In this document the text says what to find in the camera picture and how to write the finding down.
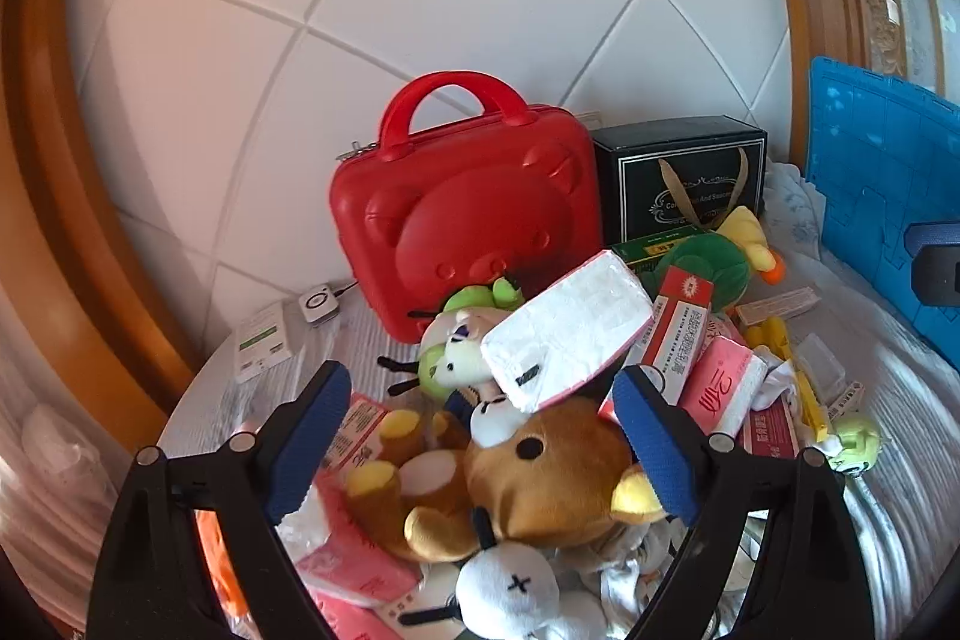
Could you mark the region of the pink soft tissue pack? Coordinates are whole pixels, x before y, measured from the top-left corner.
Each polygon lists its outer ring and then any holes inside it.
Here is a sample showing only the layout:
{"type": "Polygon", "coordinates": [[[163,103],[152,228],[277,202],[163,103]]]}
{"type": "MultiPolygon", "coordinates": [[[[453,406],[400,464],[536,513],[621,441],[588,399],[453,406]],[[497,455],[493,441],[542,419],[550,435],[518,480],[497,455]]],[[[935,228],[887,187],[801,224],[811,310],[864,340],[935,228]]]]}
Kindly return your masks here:
{"type": "Polygon", "coordinates": [[[766,362],[747,346],[718,336],[709,343],[686,379],[680,408],[704,435],[735,437],[765,380],[766,362]]]}

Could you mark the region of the orange plush toy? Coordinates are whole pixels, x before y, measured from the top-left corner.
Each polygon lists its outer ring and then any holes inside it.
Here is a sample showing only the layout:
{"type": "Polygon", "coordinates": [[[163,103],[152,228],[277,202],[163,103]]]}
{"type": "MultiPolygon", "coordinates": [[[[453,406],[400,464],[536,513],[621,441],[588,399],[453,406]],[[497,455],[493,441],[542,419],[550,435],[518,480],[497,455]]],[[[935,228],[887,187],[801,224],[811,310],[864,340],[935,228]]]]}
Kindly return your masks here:
{"type": "Polygon", "coordinates": [[[226,544],[221,534],[220,523],[215,512],[197,510],[195,525],[202,544],[203,557],[212,578],[213,588],[221,601],[221,607],[233,619],[249,614],[247,601],[242,594],[233,565],[229,560],[226,544]]]}

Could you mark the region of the blue plastic storage crate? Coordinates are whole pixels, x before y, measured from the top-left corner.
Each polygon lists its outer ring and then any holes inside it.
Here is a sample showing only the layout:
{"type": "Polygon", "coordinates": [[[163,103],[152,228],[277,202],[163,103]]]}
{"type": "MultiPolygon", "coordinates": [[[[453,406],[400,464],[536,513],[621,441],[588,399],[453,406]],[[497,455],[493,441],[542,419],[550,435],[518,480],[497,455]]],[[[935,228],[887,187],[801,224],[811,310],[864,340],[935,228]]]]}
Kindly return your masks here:
{"type": "Polygon", "coordinates": [[[958,310],[914,295],[905,232],[958,220],[958,107],[827,57],[812,60],[809,101],[805,174],[827,198],[825,245],[957,364],[958,310]]]}

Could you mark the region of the small green frog toy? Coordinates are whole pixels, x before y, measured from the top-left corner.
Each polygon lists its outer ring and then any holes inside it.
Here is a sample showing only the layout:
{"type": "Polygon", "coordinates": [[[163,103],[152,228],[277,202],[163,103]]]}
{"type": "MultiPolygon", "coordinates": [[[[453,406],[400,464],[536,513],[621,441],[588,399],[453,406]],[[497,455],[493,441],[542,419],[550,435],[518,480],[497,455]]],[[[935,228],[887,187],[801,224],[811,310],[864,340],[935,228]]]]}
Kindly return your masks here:
{"type": "Polygon", "coordinates": [[[828,456],[835,473],[861,476],[874,468],[882,450],[880,425],[865,414],[843,414],[833,420],[838,450],[828,456]]]}

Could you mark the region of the brown teddy bear plush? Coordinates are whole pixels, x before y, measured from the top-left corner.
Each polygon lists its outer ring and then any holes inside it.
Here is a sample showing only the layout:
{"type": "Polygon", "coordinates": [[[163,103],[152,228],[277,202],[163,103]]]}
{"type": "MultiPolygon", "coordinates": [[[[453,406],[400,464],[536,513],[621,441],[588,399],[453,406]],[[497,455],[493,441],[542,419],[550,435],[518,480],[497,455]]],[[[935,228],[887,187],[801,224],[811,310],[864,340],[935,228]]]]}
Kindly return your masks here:
{"type": "Polygon", "coordinates": [[[498,539],[539,549],[664,518],[622,429],[592,399],[570,396],[501,429],[505,440],[483,447],[449,411],[387,413],[381,453],[345,477],[353,520],[400,559],[446,564],[480,549],[475,509],[487,510],[498,539]]]}

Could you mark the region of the red white medicine box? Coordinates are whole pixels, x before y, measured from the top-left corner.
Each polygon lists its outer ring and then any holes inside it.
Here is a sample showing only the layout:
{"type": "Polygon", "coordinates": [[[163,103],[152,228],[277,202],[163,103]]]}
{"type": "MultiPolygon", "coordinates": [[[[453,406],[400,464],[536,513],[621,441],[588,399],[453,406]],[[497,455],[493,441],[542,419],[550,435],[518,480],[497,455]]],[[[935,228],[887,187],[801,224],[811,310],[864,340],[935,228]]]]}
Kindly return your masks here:
{"type": "Polygon", "coordinates": [[[713,284],[669,266],[654,301],[651,320],[626,353],[623,367],[638,365],[661,393],[677,406],[697,360],[708,325],[713,284]]]}

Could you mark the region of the white square charger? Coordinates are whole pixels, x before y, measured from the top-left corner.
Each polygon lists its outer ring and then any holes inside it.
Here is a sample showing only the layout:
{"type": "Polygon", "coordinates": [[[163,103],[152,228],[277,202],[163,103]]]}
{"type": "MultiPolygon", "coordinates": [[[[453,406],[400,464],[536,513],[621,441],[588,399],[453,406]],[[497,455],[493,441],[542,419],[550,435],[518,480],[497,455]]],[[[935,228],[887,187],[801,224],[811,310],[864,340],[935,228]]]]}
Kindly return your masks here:
{"type": "Polygon", "coordinates": [[[314,325],[340,310],[337,294],[329,284],[319,284],[298,298],[299,312],[308,325],[314,325]]]}

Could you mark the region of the green duck plush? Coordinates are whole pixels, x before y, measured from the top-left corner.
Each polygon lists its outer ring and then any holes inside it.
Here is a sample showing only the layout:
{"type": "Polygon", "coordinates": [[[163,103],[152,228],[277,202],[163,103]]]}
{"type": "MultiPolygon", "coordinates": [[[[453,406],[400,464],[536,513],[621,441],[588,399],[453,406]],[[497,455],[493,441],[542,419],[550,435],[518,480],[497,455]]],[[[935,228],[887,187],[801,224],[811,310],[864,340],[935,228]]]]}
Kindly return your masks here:
{"type": "Polygon", "coordinates": [[[747,206],[732,209],[718,229],[688,237],[665,253],[652,271],[656,289],[672,268],[713,284],[715,314],[736,305],[755,276],[766,284],[786,278],[786,262],[768,245],[760,221],[747,206]]]}

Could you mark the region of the pink white tissue pack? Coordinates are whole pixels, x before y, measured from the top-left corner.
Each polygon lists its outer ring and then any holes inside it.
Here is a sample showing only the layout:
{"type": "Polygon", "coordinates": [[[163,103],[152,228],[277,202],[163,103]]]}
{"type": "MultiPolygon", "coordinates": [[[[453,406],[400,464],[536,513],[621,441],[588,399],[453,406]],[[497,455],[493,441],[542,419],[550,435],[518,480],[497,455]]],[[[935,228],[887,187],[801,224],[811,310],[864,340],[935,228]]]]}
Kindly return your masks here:
{"type": "Polygon", "coordinates": [[[488,331],[480,353],[509,403],[534,414],[612,365],[651,317],[641,281],[602,250],[488,331]]]}

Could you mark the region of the green frog plush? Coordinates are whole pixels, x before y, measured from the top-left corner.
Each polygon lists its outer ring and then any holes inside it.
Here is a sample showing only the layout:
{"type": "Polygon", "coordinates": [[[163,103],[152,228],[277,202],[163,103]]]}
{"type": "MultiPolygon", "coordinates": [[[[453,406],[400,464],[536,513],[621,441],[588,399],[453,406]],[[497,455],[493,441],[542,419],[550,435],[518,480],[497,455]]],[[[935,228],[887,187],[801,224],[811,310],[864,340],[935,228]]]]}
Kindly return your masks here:
{"type": "Polygon", "coordinates": [[[387,395],[395,398],[418,390],[444,403],[459,392],[472,404],[500,396],[500,386],[493,380],[480,346],[483,338],[523,303],[521,287],[505,276],[488,286],[467,286],[452,294],[423,333],[415,360],[377,358],[387,372],[407,374],[405,380],[387,386],[387,395]]]}

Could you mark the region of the white dog plush head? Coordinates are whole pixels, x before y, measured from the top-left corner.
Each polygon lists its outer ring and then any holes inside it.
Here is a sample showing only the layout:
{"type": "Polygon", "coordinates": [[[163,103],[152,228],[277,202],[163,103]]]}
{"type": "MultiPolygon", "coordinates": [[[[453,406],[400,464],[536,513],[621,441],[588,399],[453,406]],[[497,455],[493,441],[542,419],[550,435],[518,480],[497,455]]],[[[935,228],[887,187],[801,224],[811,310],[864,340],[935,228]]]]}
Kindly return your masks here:
{"type": "Polygon", "coordinates": [[[500,541],[490,514],[470,514],[480,551],[460,567],[444,606],[402,612],[402,627],[459,620],[478,638],[605,638],[607,617],[589,591],[563,591],[544,554],[500,541]]]}

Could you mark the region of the green medicine box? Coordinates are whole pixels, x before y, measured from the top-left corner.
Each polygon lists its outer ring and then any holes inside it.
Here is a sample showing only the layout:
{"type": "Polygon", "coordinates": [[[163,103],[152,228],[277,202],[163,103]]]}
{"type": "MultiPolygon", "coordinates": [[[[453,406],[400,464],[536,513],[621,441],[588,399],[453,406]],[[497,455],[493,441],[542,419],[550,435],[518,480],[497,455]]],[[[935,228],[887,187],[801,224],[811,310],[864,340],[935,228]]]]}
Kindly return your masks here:
{"type": "Polygon", "coordinates": [[[656,268],[662,257],[665,257],[672,248],[700,234],[703,234],[703,229],[692,224],[684,224],[646,237],[619,242],[613,245],[612,250],[619,255],[628,268],[635,271],[636,275],[641,275],[644,271],[656,268]]]}

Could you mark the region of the dark green gift bag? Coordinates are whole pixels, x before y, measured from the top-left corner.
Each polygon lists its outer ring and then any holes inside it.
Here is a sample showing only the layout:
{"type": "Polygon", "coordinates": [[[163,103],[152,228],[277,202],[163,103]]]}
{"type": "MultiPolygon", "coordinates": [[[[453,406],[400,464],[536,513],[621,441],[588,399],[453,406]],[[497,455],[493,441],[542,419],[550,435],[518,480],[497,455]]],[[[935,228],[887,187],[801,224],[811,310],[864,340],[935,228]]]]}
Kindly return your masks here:
{"type": "Polygon", "coordinates": [[[592,133],[604,239],[716,229],[763,203],[768,135],[727,115],[646,120],[592,133]]]}

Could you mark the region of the red bear suitcase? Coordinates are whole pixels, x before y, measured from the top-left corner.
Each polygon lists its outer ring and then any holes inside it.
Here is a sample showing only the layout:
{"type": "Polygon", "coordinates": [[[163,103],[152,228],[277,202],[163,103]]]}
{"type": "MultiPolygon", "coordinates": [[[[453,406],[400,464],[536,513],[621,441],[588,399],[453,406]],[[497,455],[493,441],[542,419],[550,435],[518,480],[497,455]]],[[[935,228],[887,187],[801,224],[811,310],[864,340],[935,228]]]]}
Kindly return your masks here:
{"type": "Polygon", "coordinates": [[[377,142],[338,164],[329,205],[364,299],[400,342],[420,341],[464,287],[509,278],[534,296],[602,247],[587,128],[478,71],[400,89],[377,142]]]}

